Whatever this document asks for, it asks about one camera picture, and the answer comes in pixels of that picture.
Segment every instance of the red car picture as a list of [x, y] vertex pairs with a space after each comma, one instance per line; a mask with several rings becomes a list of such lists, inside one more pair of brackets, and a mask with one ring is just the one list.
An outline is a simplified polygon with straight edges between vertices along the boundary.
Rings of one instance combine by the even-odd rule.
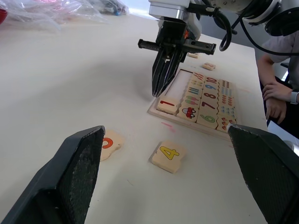
[[192, 107], [184, 108], [182, 111], [183, 111], [184, 114], [186, 114], [186, 117], [187, 117], [187, 118], [192, 119], [192, 118], [195, 117], [194, 113], [195, 113], [196, 111], [195, 111], [195, 109], [192, 108]]

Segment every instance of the wristwatch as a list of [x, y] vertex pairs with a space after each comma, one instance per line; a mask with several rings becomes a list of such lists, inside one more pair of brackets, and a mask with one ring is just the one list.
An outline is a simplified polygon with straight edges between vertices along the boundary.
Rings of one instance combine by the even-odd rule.
[[297, 102], [297, 96], [298, 96], [299, 92], [292, 92], [291, 95], [291, 104], [298, 104]]

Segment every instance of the person's hand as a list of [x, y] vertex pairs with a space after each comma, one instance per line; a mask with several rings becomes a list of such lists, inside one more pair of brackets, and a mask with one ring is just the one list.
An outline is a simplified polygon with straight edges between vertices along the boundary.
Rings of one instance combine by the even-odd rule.
[[291, 95], [292, 95], [292, 89], [278, 82], [268, 83], [263, 89], [263, 99], [265, 101], [273, 97], [276, 99], [290, 102]]
[[267, 114], [266, 119], [269, 117], [279, 118], [277, 124], [280, 124], [285, 119], [286, 103], [283, 100], [269, 98], [266, 101]]

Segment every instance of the plastic bag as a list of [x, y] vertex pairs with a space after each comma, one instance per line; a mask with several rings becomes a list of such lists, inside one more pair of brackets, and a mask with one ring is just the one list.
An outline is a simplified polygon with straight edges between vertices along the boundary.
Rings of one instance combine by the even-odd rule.
[[103, 22], [105, 19], [86, 0], [0, 0], [7, 10], [6, 24], [60, 30], [60, 24], [76, 19]]
[[90, 4], [101, 13], [126, 15], [129, 9], [119, 0], [88, 0]]

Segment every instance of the white table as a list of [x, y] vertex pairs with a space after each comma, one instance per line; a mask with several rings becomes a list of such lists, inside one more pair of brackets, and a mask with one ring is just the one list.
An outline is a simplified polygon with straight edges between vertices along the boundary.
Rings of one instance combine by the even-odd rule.
[[[0, 27], [0, 220], [66, 137], [104, 125], [126, 142], [100, 164], [86, 224], [265, 224], [231, 143], [176, 124], [173, 133], [146, 113], [157, 53], [137, 43], [155, 41], [157, 22], [108, 19], [59, 35]], [[238, 86], [242, 123], [267, 130], [254, 50], [200, 57], [186, 63], [215, 63], [211, 75]], [[148, 162], [163, 140], [188, 149], [175, 175]]]

